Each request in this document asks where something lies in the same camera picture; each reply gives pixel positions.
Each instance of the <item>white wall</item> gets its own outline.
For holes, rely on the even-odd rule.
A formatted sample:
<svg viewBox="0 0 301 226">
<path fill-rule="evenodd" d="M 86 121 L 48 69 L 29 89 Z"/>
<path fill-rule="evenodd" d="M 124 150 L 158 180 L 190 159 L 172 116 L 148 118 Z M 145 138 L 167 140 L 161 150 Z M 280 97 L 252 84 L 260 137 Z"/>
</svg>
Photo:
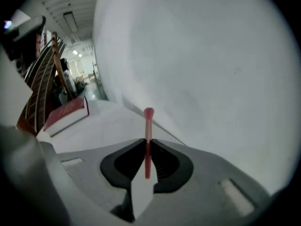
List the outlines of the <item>white wall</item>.
<svg viewBox="0 0 301 226">
<path fill-rule="evenodd" d="M 83 56 L 81 62 L 84 68 L 85 74 L 93 73 L 93 64 L 95 64 L 94 56 Z"/>
<path fill-rule="evenodd" d="M 109 100 L 154 107 L 161 127 L 270 193 L 286 185 L 300 152 L 300 54 L 269 0 L 97 0 L 93 34 Z"/>
<path fill-rule="evenodd" d="M 79 71 L 78 71 L 78 69 L 77 69 L 75 60 L 70 61 L 70 62 L 68 62 L 68 63 L 69 63 L 70 73 L 71 73 L 72 78 L 75 79 L 76 77 L 79 77 Z"/>
<path fill-rule="evenodd" d="M 22 12 L 21 10 L 17 9 L 11 17 L 12 25 L 10 29 L 18 27 L 19 25 L 21 25 L 22 23 L 28 20 L 30 20 L 30 17 L 24 12 Z"/>
<path fill-rule="evenodd" d="M 51 32 L 49 30 L 46 30 L 46 35 L 47 35 L 47 42 L 49 42 L 52 38 Z"/>
<path fill-rule="evenodd" d="M 75 64 L 76 64 L 77 70 L 80 74 L 85 73 L 84 67 L 83 67 L 83 64 L 82 64 L 80 58 L 75 60 Z"/>
</svg>

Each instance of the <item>wooden railing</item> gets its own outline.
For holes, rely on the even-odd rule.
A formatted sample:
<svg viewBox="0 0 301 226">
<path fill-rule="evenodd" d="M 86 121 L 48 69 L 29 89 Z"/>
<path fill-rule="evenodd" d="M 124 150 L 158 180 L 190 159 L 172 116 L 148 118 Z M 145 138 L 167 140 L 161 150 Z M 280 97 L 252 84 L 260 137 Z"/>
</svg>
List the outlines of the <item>wooden railing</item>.
<svg viewBox="0 0 301 226">
<path fill-rule="evenodd" d="M 33 135 L 42 129 L 52 110 L 51 93 L 56 71 L 67 92 L 68 99 L 73 99 L 64 80 L 60 62 L 64 48 L 64 42 L 57 38 L 56 33 L 52 33 L 52 39 L 45 45 L 25 77 L 25 82 L 32 89 L 32 96 L 17 126 Z"/>
</svg>

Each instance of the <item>staircase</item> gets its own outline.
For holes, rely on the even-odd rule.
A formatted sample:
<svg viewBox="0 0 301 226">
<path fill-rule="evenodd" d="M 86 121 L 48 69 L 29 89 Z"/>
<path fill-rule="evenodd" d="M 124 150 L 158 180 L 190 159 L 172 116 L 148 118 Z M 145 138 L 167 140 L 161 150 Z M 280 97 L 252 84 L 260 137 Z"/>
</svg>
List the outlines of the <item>staircase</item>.
<svg viewBox="0 0 301 226">
<path fill-rule="evenodd" d="M 65 44 L 60 39 L 57 44 L 59 57 L 61 57 Z M 23 116 L 37 133 L 44 126 L 52 110 L 50 98 L 56 66 L 52 51 L 53 45 L 50 47 L 47 45 L 25 77 L 25 82 L 32 89 L 32 96 L 23 111 Z"/>
</svg>

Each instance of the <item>ceiling light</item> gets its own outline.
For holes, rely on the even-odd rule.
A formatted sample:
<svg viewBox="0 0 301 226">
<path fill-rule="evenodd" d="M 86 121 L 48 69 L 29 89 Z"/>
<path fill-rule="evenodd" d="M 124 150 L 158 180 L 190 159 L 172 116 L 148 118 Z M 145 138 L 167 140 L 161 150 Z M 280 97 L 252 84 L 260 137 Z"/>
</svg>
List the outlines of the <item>ceiling light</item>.
<svg viewBox="0 0 301 226">
<path fill-rule="evenodd" d="M 71 31 L 78 32 L 79 30 L 77 28 L 73 13 L 72 12 L 64 13 L 63 16 L 64 16 L 64 19 L 66 20 L 66 23 L 70 27 Z"/>
<path fill-rule="evenodd" d="M 8 29 L 10 26 L 11 26 L 11 21 L 4 21 L 5 25 L 4 25 L 4 28 L 5 29 Z"/>
</svg>

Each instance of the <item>red stick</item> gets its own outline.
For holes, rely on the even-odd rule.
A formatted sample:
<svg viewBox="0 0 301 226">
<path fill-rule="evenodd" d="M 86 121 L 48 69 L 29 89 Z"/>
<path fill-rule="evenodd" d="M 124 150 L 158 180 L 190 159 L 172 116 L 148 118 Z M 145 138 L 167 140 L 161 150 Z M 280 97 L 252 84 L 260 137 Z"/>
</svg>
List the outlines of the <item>red stick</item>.
<svg viewBox="0 0 301 226">
<path fill-rule="evenodd" d="M 152 117 L 154 115 L 153 108 L 146 108 L 144 110 L 144 117 L 145 117 L 145 178 L 149 179 L 151 177 L 151 124 L 152 124 Z"/>
</svg>

